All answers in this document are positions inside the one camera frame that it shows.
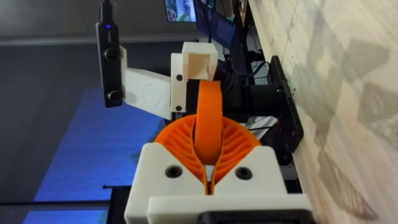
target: monitor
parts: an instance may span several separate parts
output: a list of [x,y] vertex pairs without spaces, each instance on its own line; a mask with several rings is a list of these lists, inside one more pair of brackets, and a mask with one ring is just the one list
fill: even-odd
[[[167,22],[196,22],[194,0],[164,0]],[[216,0],[201,0],[214,9]]]

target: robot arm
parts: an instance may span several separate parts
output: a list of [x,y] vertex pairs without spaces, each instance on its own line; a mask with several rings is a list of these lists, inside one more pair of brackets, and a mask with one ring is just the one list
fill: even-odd
[[126,49],[120,52],[124,102],[168,120],[173,112],[186,112],[188,80],[213,80],[218,59],[213,44],[185,42],[182,53],[172,53],[167,77],[128,68]]

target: screw hole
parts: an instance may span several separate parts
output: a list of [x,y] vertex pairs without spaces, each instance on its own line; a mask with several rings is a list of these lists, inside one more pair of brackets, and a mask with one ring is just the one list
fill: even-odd
[[246,167],[240,167],[235,170],[236,176],[241,180],[250,180],[253,177],[250,169]]
[[168,178],[177,178],[182,175],[182,169],[179,166],[170,166],[166,169],[166,176]]

